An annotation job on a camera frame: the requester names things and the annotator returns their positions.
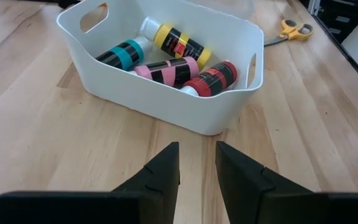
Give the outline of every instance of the scissors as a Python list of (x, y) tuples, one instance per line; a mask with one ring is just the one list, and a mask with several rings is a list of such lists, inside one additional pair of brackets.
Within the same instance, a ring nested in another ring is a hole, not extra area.
[(298, 25), (295, 21), (291, 19), (283, 19), (281, 21), (281, 27), (283, 31), (277, 37), (266, 40), (265, 47), (281, 43), (286, 40), (300, 39), (307, 40), (313, 34), (313, 26), (310, 24), (300, 24)]

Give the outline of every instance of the paint bottle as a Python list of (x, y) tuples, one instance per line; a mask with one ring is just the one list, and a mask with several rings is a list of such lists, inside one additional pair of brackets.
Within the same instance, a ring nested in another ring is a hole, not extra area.
[(211, 51), (190, 39), (170, 25), (161, 24), (147, 17), (140, 28), (140, 33), (153, 40), (154, 44), (174, 58), (190, 56), (197, 61), (202, 70), (211, 56)]
[(138, 76), (155, 82), (180, 87), (200, 72), (196, 60), (192, 57), (141, 65), (135, 67), (134, 71)]
[(194, 96), (214, 96), (237, 80), (237, 69), (228, 61), (218, 63), (184, 84), (181, 91)]
[(141, 63), (153, 45), (145, 37), (127, 40), (104, 54), (96, 57), (102, 63), (128, 71), (132, 66)]

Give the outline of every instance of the wood grain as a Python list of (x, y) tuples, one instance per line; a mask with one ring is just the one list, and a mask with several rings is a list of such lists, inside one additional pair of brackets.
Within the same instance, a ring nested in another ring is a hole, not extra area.
[(179, 141), (175, 223), (229, 223), (217, 140), (311, 190), (358, 192), (358, 74), (298, 1), (260, 0), (255, 10), (266, 38), (285, 17), (315, 33), (266, 48), (263, 87), (222, 134), (206, 137), (90, 95), (55, 23), (61, 10), (0, 0), (0, 193), (111, 190)]

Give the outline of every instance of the scissor blade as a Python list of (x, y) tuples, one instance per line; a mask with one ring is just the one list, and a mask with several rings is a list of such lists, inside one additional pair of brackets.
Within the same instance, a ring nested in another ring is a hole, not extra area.
[(270, 46), (270, 45), (275, 45), (275, 44), (278, 44), (278, 43), (286, 41), (286, 40), (288, 40), (287, 36), (285, 36), (284, 38), (281, 38), (280, 36), (277, 36), (277, 37), (275, 37), (273, 39), (266, 40), (265, 43), (264, 43), (264, 46), (267, 47), (267, 46)]

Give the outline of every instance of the yellow paint bottle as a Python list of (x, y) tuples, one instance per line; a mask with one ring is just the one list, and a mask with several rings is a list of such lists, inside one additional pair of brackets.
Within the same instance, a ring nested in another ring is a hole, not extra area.
[(147, 17), (140, 33), (146, 38), (153, 40), (154, 44), (174, 58), (192, 57), (197, 61), (199, 69), (203, 69), (211, 56), (211, 51), (199, 43), (182, 34), (170, 25), (161, 24)]

